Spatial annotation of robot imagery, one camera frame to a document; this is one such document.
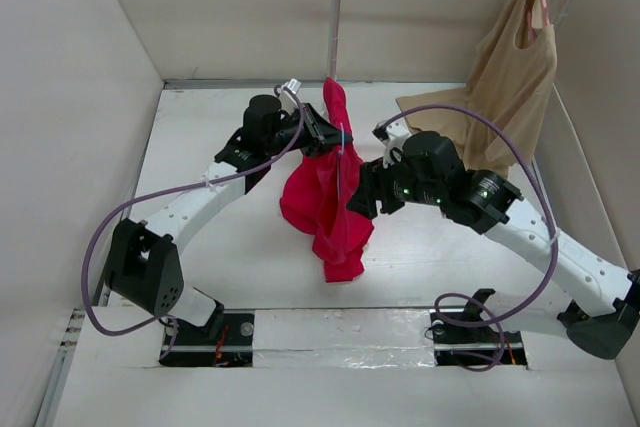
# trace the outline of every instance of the beige wall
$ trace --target beige wall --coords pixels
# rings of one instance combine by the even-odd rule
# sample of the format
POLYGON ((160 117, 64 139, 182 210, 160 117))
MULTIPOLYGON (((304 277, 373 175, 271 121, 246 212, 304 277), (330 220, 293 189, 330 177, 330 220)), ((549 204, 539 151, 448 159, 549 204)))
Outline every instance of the beige wall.
MULTIPOLYGON (((163 78, 320 79, 329 0, 120 0, 163 78)), ((343 0, 342 79, 462 81, 505 0, 343 0)))
POLYGON ((0 6, 0 425, 24 427, 80 304, 91 231, 132 192, 162 83, 117 0, 0 6))
MULTIPOLYGON (((558 35, 557 82, 602 203, 579 152, 571 150, 570 125, 547 118, 541 154, 545 181, 561 226, 579 240, 620 262, 611 230, 599 217, 608 214, 630 269, 640 268, 640 1, 575 0, 558 35)), ((550 116, 561 119, 554 99, 550 116)), ((640 332, 618 359, 636 418, 640 418, 640 332)))

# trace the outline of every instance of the table surface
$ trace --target table surface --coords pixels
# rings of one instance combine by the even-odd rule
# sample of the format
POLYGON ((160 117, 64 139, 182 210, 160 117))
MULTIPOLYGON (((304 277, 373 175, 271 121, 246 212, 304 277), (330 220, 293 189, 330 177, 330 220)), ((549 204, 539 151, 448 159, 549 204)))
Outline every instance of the table surface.
MULTIPOLYGON (((397 96, 447 87, 346 84, 360 156, 381 155, 382 145, 370 131, 397 112, 397 96)), ((264 92, 165 91, 137 194, 197 179, 239 126, 249 99, 264 92)), ((303 86, 300 96, 321 102, 318 88, 303 86)), ((479 287, 526 294, 541 278, 506 248, 443 220, 437 209, 407 205, 380 216, 363 257, 365 273, 351 283, 326 284, 311 238, 279 212, 282 187, 299 162, 297 153, 285 156, 257 188, 194 238, 182 257, 185 280, 228 308, 359 310, 337 320, 332 311, 265 311, 256 324, 256 345, 271 354, 251 369, 162 368, 159 325, 107 338, 85 322, 54 425, 635 425, 615 363, 594 359, 566 339, 523 333, 527 369, 500 366, 474 374, 433 367, 433 346, 418 345, 407 330, 412 325, 420 331, 421 317, 402 322, 400 330, 389 328, 387 314, 376 307, 404 312, 432 305, 442 292, 470 294, 479 287), (327 339, 322 333, 337 335, 336 329, 350 332, 349 342, 377 355, 381 342, 406 342, 414 350, 404 358, 404 368, 371 368, 366 362, 360 367, 367 368, 344 368, 353 365, 340 362, 342 352, 335 345, 322 344, 327 339), (291 345, 306 352, 304 361, 274 355, 291 345), (423 358, 416 357, 419 349, 423 358), (320 350, 322 355, 315 355, 320 350), (420 368, 409 368, 416 359, 420 368)), ((533 200, 520 169, 512 169, 510 180, 533 200)), ((144 218, 169 200, 138 205, 132 217, 144 218)), ((555 285, 543 295, 550 302, 568 302, 555 285)), ((112 294, 109 307, 98 309, 98 315, 110 328, 146 316, 126 305, 112 294)))

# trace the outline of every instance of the red cloth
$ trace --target red cloth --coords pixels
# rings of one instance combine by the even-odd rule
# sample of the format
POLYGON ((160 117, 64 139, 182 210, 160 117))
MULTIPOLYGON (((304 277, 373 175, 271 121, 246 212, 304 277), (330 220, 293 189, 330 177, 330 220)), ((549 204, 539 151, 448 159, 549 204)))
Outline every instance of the red cloth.
MULTIPOLYGON (((342 124, 351 134, 347 98, 340 84, 327 78, 323 95, 329 121, 337 128, 342 124)), ((350 281, 364 272, 362 252, 373 232, 370 220, 347 210, 347 202, 358 187, 362 159, 353 144, 347 144, 342 155, 341 148, 334 147, 314 159, 303 158, 280 199, 284 218, 301 232, 315 235, 312 250, 324 260, 327 282, 350 281)))

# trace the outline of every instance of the robotic hand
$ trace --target robotic hand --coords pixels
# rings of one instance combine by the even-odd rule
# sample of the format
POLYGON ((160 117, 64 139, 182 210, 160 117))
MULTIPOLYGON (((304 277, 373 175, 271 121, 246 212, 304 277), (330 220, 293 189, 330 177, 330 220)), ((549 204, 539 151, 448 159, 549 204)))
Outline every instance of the robotic hand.
POLYGON ((141 222, 121 221, 114 229, 105 265, 106 285, 154 317, 182 319, 208 339, 215 339, 224 306, 185 285, 180 254, 189 241, 226 205, 248 193, 270 167, 260 167, 293 141, 290 150, 307 157, 328 153, 351 142, 310 104, 298 104, 300 82, 292 79, 278 97, 258 95, 246 108, 240 127, 204 173, 208 188, 180 194, 173 202, 141 222), (233 180, 216 183, 229 175, 233 180))
MULTIPOLYGON (((347 208, 373 219, 392 214, 405 202, 433 205, 443 216, 471 227, 514 251, 541 272, 549 265, 557 240, 558 262, 552 280, 572 301, 554 311, 535 302, 501 322, 505 331, 529 330, 566 335, 582 350, 603 359, 615 358, 639 319, 640 271, 628 272, 597 257, 565 233, 549 239, 546 220, 523 199, 520 190, 494 172, 466 170, 450 139, 436 132, 411 133, 399 123, 378 126, 374 135, 386 146, 384 156, 360 169, 360 185, 347 208)), ((517 303, 493 289, 473 297, 500 315, 517 303)), ((461 319, 480 321, 482 310, 468 303, 461 319)), ((473 338, 473 329, 453 327, 448 339, 473 338)))

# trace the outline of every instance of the tan garment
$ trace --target tan garment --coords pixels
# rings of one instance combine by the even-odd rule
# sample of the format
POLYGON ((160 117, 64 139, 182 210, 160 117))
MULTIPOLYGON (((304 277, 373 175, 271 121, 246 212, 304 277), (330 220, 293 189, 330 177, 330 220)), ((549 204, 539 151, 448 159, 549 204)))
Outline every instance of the tan garment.
MULTIPOLYGON (((541 27, 541 20, 536 0, 511 0, 478 44, 478 61, 465 88, 400 97, 400 110, 435 103, 467 107, 497 124, 531 162, 557 64, 553 26, 541 27), (532 6, 533 26, 540 28, 530 42, 526 12, 532 6)), ((430 110, 410 115, 407 122, 414 130, 451 138, 468 169, 504 175, 516 162, 500 138, 466 115, 430 110)))

